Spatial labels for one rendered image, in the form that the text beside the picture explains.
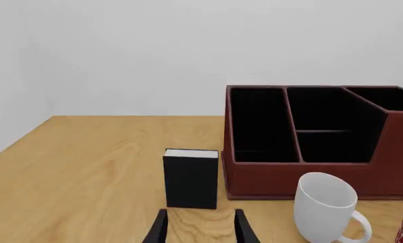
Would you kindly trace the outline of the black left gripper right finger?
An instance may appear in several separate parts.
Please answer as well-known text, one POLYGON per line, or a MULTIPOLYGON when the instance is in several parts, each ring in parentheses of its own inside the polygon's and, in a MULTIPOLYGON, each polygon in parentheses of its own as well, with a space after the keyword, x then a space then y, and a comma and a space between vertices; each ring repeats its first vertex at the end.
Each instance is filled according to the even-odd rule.
POLYGON ((242 209, 235 210, 234 228, 237 243, 260 243, 242 209))

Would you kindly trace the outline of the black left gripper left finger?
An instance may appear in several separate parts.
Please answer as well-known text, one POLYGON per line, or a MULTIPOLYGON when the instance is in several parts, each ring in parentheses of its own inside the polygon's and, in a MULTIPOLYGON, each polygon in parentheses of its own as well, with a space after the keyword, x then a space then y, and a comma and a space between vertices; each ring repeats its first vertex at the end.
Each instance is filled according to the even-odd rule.
POLYGON ((168 216, 166 209, 160 209, 148 234, 142 243, 165 243, 167 237, 168 216))

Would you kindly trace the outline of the red-brown desk caddy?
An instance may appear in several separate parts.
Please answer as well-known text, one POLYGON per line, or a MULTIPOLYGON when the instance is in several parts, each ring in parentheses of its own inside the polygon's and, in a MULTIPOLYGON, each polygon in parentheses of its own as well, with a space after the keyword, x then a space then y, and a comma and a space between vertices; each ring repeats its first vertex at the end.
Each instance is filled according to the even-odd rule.
POLYGON ((403 88, 228 86, 221 159, 231 200, 292 199, 314 171, 403 200, 403 88))

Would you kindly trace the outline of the white mug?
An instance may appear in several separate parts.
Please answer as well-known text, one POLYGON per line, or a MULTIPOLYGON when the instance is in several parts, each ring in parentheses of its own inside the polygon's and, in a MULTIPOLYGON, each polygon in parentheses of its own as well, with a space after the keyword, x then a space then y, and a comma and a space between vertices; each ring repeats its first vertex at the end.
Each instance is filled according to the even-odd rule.
POLYGON ((298 180, 294 198, 294 223, 310 243, 367 243, 372 227, 356 211, 358 196, 352 186, 328 173, 305 173, 298 180), (354 240, 343 236, 351 219, 363 226, 364 236, 354 240))

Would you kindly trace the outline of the black book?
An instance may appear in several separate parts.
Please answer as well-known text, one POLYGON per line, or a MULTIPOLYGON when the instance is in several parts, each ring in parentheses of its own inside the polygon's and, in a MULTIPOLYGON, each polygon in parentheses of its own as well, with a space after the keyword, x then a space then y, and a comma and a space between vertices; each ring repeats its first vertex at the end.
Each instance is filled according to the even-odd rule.
POLYGON ((219 151, 165 149, 166 204, 169 208, 217 208, 219 151))

